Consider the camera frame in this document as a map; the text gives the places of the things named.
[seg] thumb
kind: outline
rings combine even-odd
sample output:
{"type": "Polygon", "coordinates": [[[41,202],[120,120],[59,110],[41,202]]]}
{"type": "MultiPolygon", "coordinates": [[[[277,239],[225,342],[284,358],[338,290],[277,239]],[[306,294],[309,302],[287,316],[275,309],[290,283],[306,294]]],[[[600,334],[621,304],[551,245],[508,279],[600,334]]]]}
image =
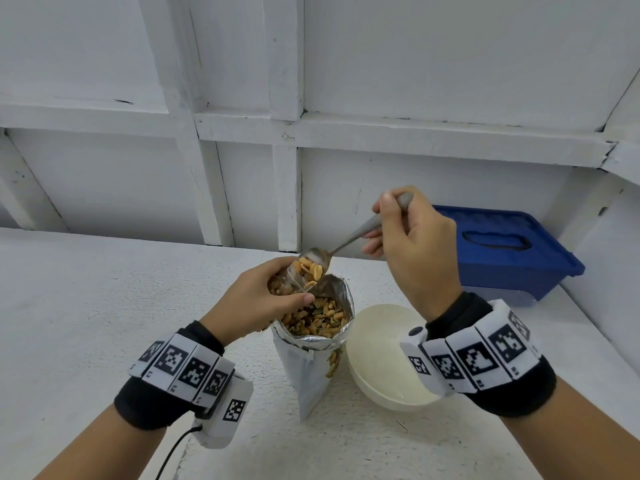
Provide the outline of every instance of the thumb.
{"type": "Polygon", "coordinates": [[[384,192],[380,197],[380,217],[382,218],[382,245],[384,247],[395,247],[408,239],[402,224],[402,209],[390,192],[384,192]]]}
{"type": "Polygon", "coordinates": [[[288,296],[273,297],[276,310],[279,314],[293,313],[303,306],[310,305],[316,299],[311,293],[295,293],[288,296]]]}

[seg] hand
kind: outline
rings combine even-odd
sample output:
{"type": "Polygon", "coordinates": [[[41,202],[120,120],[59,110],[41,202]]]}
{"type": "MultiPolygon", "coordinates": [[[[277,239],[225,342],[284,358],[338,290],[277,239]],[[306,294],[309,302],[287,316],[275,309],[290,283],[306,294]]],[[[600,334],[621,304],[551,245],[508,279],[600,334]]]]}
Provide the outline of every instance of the hand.
{"type": "Polygon", "coordinates": [[[293,256],[272,259],[240,274],[200,322],[226,347],[309,305],[314,300],[311,293],[275,296],[267,290],[269,278],[295,260],[293,256]]]}
{"type": "Polygon", "coordinates": [[[364,254],[387,257],[400,290],[427,322],[442,315],[462,293],[458,276],[456,223],[434,209],[413,186],[382,193],[373,204],[382,217],[382,230],[365,236],[364,254]],[[403,222],[396,198],[413,192],[403,222]]]}

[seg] blue plastic container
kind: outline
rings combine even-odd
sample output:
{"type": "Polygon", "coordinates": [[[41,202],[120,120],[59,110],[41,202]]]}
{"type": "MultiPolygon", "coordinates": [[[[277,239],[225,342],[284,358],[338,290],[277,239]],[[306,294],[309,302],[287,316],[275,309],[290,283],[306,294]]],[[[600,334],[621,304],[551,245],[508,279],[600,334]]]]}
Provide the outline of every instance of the blue plastic container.
{"type": "Polygon", "coordinates": [[[526,292],[539,301],[565,277],[584,273],[584,265],[525,212],[434,207],[458,225],[460,282],[494,291],[479,293],[485,298],[522,306],[509,297],[526,292]]]}

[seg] box handle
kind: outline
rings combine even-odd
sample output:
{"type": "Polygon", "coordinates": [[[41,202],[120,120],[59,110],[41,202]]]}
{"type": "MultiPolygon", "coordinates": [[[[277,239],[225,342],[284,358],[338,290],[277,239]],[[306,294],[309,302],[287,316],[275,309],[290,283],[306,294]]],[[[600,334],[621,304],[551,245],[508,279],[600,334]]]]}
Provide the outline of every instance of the box handle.
{"type": "Polygon", "coordinates": [[[531,241],[520,234],[501,234],[499,232],[464,231],[465,241],[491,249],[509,249],[526,251],[531,249],[531,241]]]}

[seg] white table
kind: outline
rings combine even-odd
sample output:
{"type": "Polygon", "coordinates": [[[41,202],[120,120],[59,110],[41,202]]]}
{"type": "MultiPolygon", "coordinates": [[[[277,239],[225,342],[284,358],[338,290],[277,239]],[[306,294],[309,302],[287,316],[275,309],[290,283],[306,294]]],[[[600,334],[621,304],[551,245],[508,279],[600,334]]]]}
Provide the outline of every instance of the white table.
{"type": "MultiPolygon", "coordinates": [[[[0,477],[28,480],[116,395],[140,350],[199,318],[242,272],[277,253],[0,229],[0,477]]],[[[334,258],[356,310],[407,305],[382,262],[334,258]]],[[[557,288],[519,315],[556,371],[640,437],[640,379],[557,288]]],[[[255,392],[233,443],[178,448],[171,479],[534,479],[500,421],[464,397],[407,415],[372,404],[346,364],[308,420],[271,333],[228,348],[255,392]]],[[[190,425],[178,421],[145,471],[190,425]]]]}

